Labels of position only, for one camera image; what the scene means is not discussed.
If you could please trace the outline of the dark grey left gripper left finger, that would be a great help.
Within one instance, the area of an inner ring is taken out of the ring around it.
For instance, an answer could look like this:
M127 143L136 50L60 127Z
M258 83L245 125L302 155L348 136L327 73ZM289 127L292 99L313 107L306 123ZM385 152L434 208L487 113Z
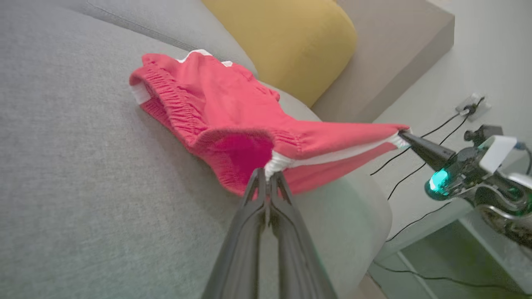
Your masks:
M232 219L203 299L256 299L259 292L260 239L266 216L266 178L255 169Z

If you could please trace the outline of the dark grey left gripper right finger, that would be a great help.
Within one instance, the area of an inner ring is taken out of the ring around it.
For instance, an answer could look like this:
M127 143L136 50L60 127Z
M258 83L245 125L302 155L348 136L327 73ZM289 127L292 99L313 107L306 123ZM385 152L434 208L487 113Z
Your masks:
M280 299L336 299L282 172L270 178L270 226L278 240Z

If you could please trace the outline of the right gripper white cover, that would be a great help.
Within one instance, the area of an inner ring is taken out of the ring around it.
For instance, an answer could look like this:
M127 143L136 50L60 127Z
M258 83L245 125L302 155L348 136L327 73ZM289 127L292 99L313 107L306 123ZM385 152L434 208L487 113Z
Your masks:
M400 131L399 136L435 170L424 184L430 198L443 201L481 186L495 187L511 199L518 198L517 184L499 171L504 160L516 148L515 137L494 135L479 146L455 152L406 130Z

